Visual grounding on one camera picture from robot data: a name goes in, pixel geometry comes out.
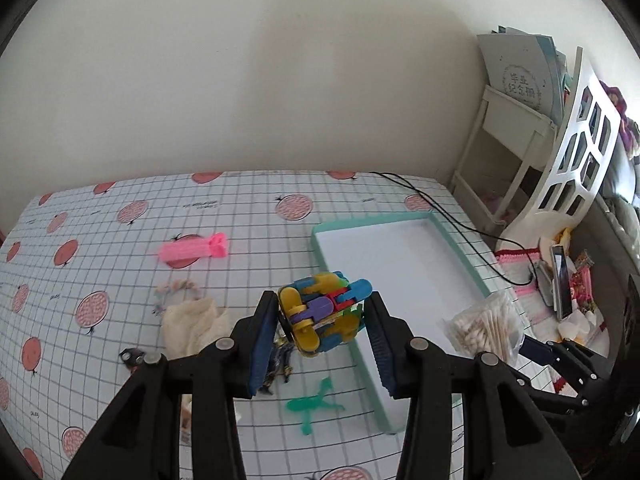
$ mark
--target book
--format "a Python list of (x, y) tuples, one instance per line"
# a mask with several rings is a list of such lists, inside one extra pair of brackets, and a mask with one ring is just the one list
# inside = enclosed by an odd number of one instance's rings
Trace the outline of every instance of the book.
[(562, 122), (570, 79), (566, 57), (556, 50), (552, 37), (499, 27), (498, 33), (479, 34), (478, 43), (493, 88), (556, 125)]

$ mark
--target phone screen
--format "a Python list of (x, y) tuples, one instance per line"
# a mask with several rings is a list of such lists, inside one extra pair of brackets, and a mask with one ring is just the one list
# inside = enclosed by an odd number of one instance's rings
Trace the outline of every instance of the phone screen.
[(569, 270), (566, 266), (564, 249), (562, 246), (551, 247), (554, 258), (554, 278), (558, 280), (558, 296), (560, 299), (558, 317), (564, 319), (573, 311), (571, 306), (571, 290), (569, 288)]

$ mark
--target black cable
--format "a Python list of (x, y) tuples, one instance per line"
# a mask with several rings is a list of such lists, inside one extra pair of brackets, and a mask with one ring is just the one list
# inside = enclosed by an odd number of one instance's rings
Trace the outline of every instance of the black cable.
[[(398, 175), (397, 173), (392, 173), (390, 171), (385, 171), (383, 173), (380, 173), (378, 171), (371, 171), (371, 173), (372, 174), (376, 174), (378, 176), (381, 176), (382, 178), (386, 178), (387, 180), (389, 180), (390, 182), (393, 182), (397, 186), (402, 186), (404, 188), (410, 189), (410, 190), (416, 192), (424, 200), (426, 200), (426, 202), (431, 207), (433, 207), (437, 212), (439, 212), (445, 218), (449, 219), (450, 222), (452, 222), (452, 225), (453, 225), (453, 227), (455, 227), (456, 231), (458, 231), (460, 236), (462, 236), (464, 238), (465, 242), (468, 243), (471, 246), (471, 248), (474, 250), (474, 252), (480, 257), (480, 259), (488, 267), (490, 267), (493, 272), (495, 272), (498, 276), (500, 276), (505, 282), (510, 283), (511, 285), (514, 285), (514, 286), (525, 286), (525, 285), (529, 285), (530, 283), (533, 283), (534, 281), (535, 282), (538, 281), (538, 274), (536, 273), (536, 268), (533, 265), (533, 260), (531, 259), (531, 256), (529, 256), (529, 253), (527, 252), (527, 248), (524, 247), (523, 245), (519, 244), (515, 240), (509, 240), (508, 238), (502, 238), (500, 236), (496, 236), (496, 235), (492, 235), (492, 234), (489, 234), (489, 233), (485, 233), (483, 231), (480, 231), (478, 229), (475, 229), (473, 227), (469, 227), (468, 225), (463, 224), (461, 221), (459, 221), (457, 218), (455, 218), (452, 214), (447, 212), (442, 206), (440, 206), (440, 204), (438, 204), (431, 196), (429, 196), (427, 193), (425, 193), (422, 190), (420, 190), (417, 187), (415, 187), (411, 182), (409, 182), (403, 176)], [(389, 175), (391, 175), (392, 177), (398, 178), (402, 182), (398, 182), (397, 180), (392, 179)], [(509, 242), (511, 244), (514, 244), (514, 245), (520, 247), (524, 251), (525, 256), (527, 257), (527, 260), (529, 260), (529, 263), (531, 264), (531, 270), (532, 270), (532, 273), (533, 273), (531, 279), (527, 283), (517, 283), (517, 282), (514, 282), (514, 281), (510, 280), (509, 278), (507, 278), (504, 274), (502, 274), (499, 270), (497, 270), (494, 267), (494, 264), (489, 263), (485, 259), (485, 257), (482, 256), (482, 253), (480, 251), (478, 251), (478, 249), (476, 249), (476, 247), (473, 245), (473, 243), (468, 240), (468, 238), (462, 233), (462, 231), (458, 228), (458, 225), (456, 225), (456, 224), (462, 226), (463, 228), (465, 228), (468, 231), (471, 231), (471, 232), (474, 232), (474, 233), (478, 233), (479, 235), (488, 236), (489, 238), (494, 238), (495, 240), (501, 240), (503, 242)]]

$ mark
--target smartphone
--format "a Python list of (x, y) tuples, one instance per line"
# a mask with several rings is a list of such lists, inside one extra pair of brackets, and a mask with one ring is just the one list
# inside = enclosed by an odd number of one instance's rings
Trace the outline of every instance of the smartphone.
[(551, 246), (551, 260), (554, 268), (554, 310), (558, 321), (562, 321), (573, 311), (571, 289), (569, 288), (569, 269), (566, 266), (562, 245)]
[(533, 264), (536, 269), (536, 276), (538, 277), (538, 290), (542, 301), (548, 307), (554, 307), (554, 277), (551, 272), (552, 269), (546, 264), (546, 262), (540, 258)]

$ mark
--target blue toy piece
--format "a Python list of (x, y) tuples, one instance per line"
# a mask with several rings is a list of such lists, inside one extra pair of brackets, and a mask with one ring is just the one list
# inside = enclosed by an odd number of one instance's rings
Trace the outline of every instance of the blue toy piece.
[(291, 283), (293, 288), (295, 288), (298, 292), (301, 292), (303, 288), (307, 288), (308, 286), (312, 286), (316, 284), (316, 279), (313, 276), (309, 276), (308, 278), (301, 278)]
[(309, 301), (314, 300), (315, 298), (320, 298), (322, 294), (319, 292), (314, 292), (313, 294), (300, 294), (300, 299), (302, 303), (307, 304)]
[(316, 352), (326, 352), (327, 350), (337, 347), (340, 343), (342, 343), (342, 334), (329, 334), (320, 339), (320, 346)]
[(371, 283), (367, 280), (356, 280), (353, 283), (347, 285), (347, 291), (340, 294), (335, 298), (336, 303), (344, 303), (345, 301), (353, 300), (354, 303), (366, 300), (373, 292)]

